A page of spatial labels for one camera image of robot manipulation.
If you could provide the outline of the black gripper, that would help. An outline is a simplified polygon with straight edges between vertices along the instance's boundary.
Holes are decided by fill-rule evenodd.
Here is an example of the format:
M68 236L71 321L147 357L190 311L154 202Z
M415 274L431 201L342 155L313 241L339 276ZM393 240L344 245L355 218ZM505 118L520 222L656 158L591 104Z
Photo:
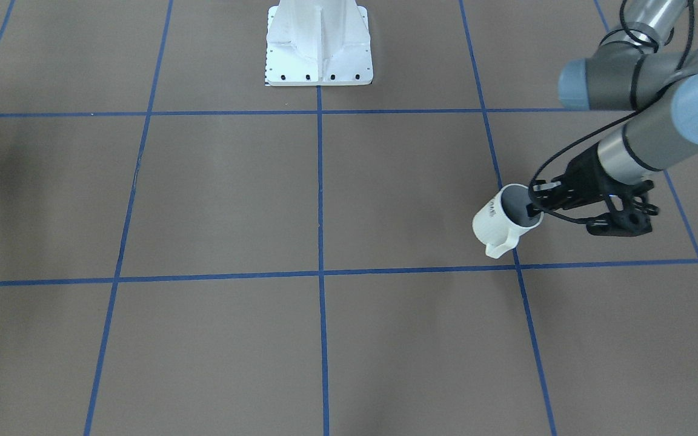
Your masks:
M545 208L572 210L603 202L610 213L639 211L653 213L654 206L648 201L648 191L653 182L623 184L607 174L599 160L598 146L593 145L568 163L565 173L552 181L531 181L532 195L545 195ZM545 208L534 203L526 205L527 216L532 219L545 213Z

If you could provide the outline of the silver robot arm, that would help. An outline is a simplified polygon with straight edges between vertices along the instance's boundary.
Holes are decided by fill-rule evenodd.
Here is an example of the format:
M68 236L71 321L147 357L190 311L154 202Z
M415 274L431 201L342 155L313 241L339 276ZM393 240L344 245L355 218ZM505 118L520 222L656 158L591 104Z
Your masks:
M619 22L588 58L559 76L559 101L570 110L628 111L607 135L550 182L534 176L529 216L560 217L605 202L601 216L574 223L606 226L657 215L650 177L698 154L698 49L692 1L625 1Z

